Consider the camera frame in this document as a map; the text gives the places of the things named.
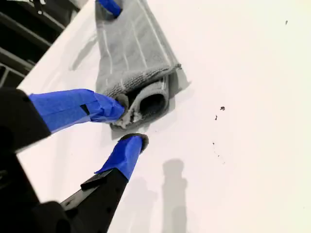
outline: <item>white surface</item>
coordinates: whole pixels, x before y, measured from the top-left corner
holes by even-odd
[[[73,1],[76,2],[80,8],[83,7],[88,2],[88,0],[73,0]]]
[[[173,111],[140,130],[150,145],[109,232],[310,232],[310,1],[149,5],[191,85],[176,95]],[[94,4],[88,2],[20,88],[94,90],[98,44],[70,69],[95,36]],[[115,144],[109,126],[86,123],[19,158],[40,200],[62,201],[102,166]],[[183,178],[172,159],[183,162]],[[167,161],[171,169],[164,175]]]

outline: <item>folded towel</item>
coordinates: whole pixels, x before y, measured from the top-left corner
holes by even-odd
[[[101,52],[96,92],[128,96],[129,111],[111,126],[130,129],[166,111],[168,79],[180,64],[145,0],[116,3],[123,9],[118,18],[95,3]]]

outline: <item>blue tape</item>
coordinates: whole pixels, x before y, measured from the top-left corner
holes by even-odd
[[[120,140],[103,167],[95,173],[98,174],[117,168],[129,180],[141,152],[142,143],[140,136],[132,136],[125,140]]]
[[[113,0],[99,0],[99,3],[115,17],[121,14],[121,8]]]
[[[29,98],[52,133],[77,123],[116,121],[124,113],[116,100],[87,89],[31,94]]]

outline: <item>gray microfiber cloth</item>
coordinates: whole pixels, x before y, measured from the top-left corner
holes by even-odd
[[[118,18],[95,3],[101,52],[96,92],[128,96],[128,112],[111,125],[126,130],[165,113],[168,79],[180,64],[145,0],[115,2],[123,9]]]

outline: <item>towel fold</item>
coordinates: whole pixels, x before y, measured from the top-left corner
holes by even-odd
[[[130,129],[165,113],[168,79],[181,65],[145,0],[116,3],[123,9],[118,18],[95,3],[101,52],[96,92],[128,96],[129,111],[111,126]]]

